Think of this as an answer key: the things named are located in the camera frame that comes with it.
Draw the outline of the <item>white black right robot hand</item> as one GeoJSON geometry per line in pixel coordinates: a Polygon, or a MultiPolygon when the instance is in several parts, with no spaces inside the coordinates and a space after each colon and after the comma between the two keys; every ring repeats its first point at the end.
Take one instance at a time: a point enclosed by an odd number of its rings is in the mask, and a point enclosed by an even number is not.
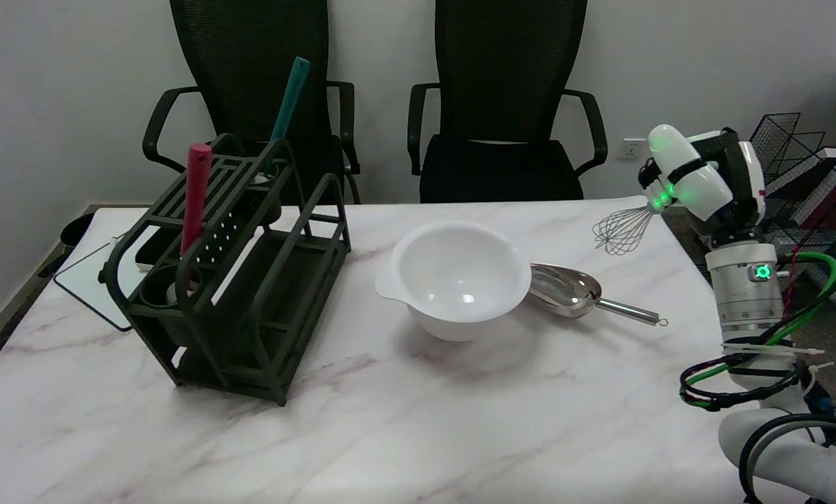
{"type": "Polygon", "coordinates": [[[652,128],[646,141],[638,181],[652,210],[681,205],[710,249],[760,242],[766,184],[750,141],[729,127],[688,137],[673,125],[652,128]]]}

